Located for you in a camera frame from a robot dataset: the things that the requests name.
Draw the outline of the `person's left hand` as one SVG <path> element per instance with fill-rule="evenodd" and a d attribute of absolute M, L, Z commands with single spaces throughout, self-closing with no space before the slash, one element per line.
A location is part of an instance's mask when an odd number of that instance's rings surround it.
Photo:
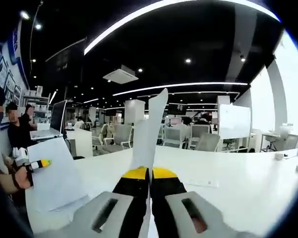
<path fill-rule="evenodd" d="M 11 176 L 13 184 L 18 190 L 26 190 L 33 186 L 32 170 L 30 169 L 30 165 L 19 167 L 18 170 Z"/>

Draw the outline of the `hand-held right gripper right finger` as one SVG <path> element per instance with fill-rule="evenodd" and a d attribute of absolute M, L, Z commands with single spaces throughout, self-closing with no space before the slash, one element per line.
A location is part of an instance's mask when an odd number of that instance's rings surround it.
<path fill-rule="evenodd" d="M 225 223 L 222 212 L 198 193 L 188 192 L 177 174 L 154 167 L 152 213 L 160 238 L 256 238 Z"/>

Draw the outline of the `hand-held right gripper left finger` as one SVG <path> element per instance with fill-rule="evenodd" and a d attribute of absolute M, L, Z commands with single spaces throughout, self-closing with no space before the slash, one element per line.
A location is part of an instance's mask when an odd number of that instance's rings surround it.
<path fill-rule="evenodd" d="M 147 212 L 149 169 L 123 174 L 112 192 L 103 192 L 77 209 L 66 226 L 39 238 L 137 238 Z"/>

